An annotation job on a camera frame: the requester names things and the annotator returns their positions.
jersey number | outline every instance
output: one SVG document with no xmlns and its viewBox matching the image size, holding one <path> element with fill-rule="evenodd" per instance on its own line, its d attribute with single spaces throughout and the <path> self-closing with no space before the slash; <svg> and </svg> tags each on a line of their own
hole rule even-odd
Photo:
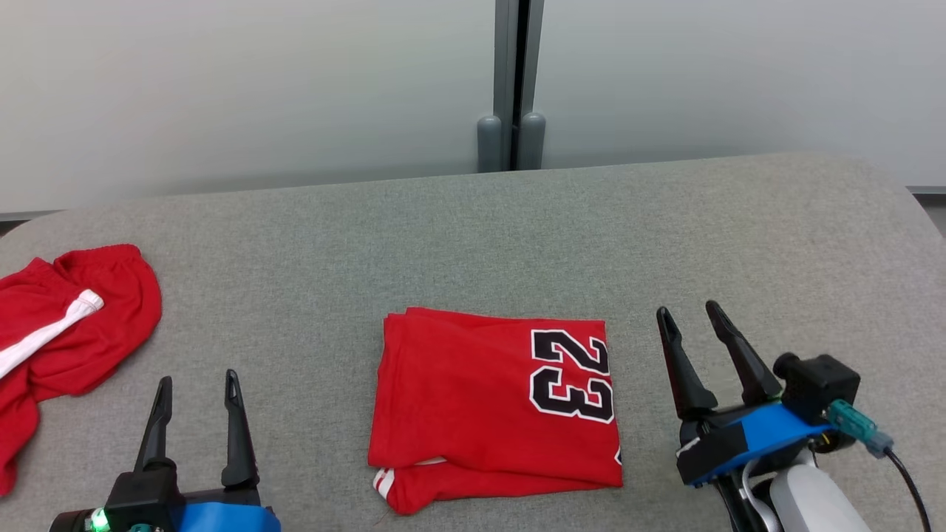
<svg viewBox="0 0 946 532">
<path fill-rule="evenodd" d="M 587 372 L 607 377 L 607 347 L 597 338 L 591 338 L 591 348 L 597 357 L 592 357 L 584 346 L 564 330 L 534 330 L 533 358 L 562 364 L 563 351 L 573 362 Z M 531 376 L 530 400 L 539 412 L 556 416 L 580 417 L 601 423 L 614 419 L 611 384 L 605 379 L 589 377 L 585 389 L 566 386 L 565 396 L 556 396 L 552 391 L 562 385 L 562 368 L 543 365 Z"/>
</svg>

green led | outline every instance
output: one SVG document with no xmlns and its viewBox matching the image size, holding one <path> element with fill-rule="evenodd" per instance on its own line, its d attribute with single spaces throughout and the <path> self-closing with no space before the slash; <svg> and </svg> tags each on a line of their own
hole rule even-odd
<svg viewBox="0 0 946 532">
<path fill-rule="evenodd" d="M 111 532 L 109 519 L 105 517 L 105 508 L 96 508 L 96 511 L 92 512 L 90 525 L 92 532 Z"/>
</svg>

gray fabric tabletop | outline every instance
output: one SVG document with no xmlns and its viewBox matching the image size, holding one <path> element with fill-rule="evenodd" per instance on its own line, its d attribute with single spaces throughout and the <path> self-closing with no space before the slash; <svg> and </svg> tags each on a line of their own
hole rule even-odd
<svg viewBox="0 0 946 532">
<path fill-rule="evenodd" d="M 103 504 L 164 375 L 181 489 L 218 486 L 232 367 L 262 498 L 284 530 L 726 531 L 718 495 L 675 469 L 655 321 L 671 309 L 704 383 L 735 403 L 711 298 L 769 364 L 828 352 L 860 372 L 857 405 L 894 436 L 946 529 L 946 247 L 909 193 L 865 164 L 779 154 L 134 201 L 15 229 L 0 239 L 0 276 L 117 242 L 154 268 L 164 318 L 93 393 L 41 404 L 0 500 L 3 530 L 45 531 L 61 511 Z M 381 320 L 408 306 L 605 319 L 625 487 L 388 512 L 366 453 Z M 873 530 L 920 529 L 887 461 L 855 447 L 820 462 Z"/>
</svg>

red garment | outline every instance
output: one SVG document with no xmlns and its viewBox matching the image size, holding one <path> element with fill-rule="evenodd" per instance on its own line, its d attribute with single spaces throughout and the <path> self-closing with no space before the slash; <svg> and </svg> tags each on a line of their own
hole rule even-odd
<svg viewBox="0 0 946 532">
<path fill-rule="evenodd" d="M 48 323 L 84 291 L 100 296 L 104 307 L 0 379 L 0 496 L 12 491 L 16 453 L 36 432 L 37 402 L 95 389 L 161 319 L 157 278 L 130 244 L 70 252 L 52 264 L 37 258 L 0 279 L 0 348 Z"/>
<path fill-rule="evenodd" d="M 391 508 L 622 486 L 604 322 L 384 322 L 368 463 Z"/>
</svg>

cable connector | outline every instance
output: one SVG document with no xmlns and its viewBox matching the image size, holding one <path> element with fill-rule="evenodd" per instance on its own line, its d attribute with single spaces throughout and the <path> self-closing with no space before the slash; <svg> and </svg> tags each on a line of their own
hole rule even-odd
<svg viewBox="0 0 946 532">
<path fill-rule="evenodd" d="M 867 446 L 867 451 L 874 458 L 884 458 L 885 451 L 893 447 L 893 438 L 887 433 L 878 431 L 877 423 L 858 412 L 847 401 L 841 399 L 832 401 L 826 416 L 835 429 Z"/>
</svg>

